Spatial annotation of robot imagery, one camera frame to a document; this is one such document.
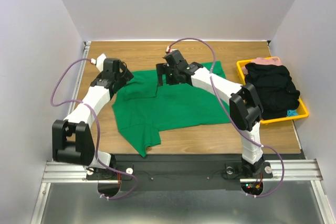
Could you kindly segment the green t shirt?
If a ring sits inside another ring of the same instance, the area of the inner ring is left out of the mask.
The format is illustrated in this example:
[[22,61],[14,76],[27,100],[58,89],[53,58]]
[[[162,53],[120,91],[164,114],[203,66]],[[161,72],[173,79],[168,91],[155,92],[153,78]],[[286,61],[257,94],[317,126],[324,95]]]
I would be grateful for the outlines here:
[[135,71],[112,106],[119,133],[142,156],[161,144],[160,132],[230,120],[216,97],[189,84],[158,86],[155,70]]

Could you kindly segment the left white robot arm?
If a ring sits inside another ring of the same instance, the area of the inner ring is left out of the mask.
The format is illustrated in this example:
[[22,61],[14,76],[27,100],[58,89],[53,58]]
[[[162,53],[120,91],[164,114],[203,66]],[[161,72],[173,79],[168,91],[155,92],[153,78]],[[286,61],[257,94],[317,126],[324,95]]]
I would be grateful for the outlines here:
[[73,101],[77,107],[63,120],[53,123],[52,156],[57,162],[98,168],[104,178],[110,179],[117,172],[116,159],[99,150],[99,141],[93,140],[91,126],[94,123],[99,126],[99,112],[134,75],[125,62],[105,54],[89,62],[99,74],[91,82],[85,97]]

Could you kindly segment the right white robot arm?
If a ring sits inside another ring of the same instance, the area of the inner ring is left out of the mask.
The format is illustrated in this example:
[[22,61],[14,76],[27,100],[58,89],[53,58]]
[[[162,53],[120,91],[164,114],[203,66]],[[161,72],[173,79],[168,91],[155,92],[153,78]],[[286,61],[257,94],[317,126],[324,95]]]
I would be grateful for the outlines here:
[[229,106],[228,116],[241,135],[241,170],[245,176],[260,173],[264,163],[260,140],[260,120],[263,108],[255,87],[226,80],[205,68],[204,65],[187,63],[179,50],[173,50],[164,57],[165,63],[156,65],[158,85],[187,83],[213,94],[222,105]]

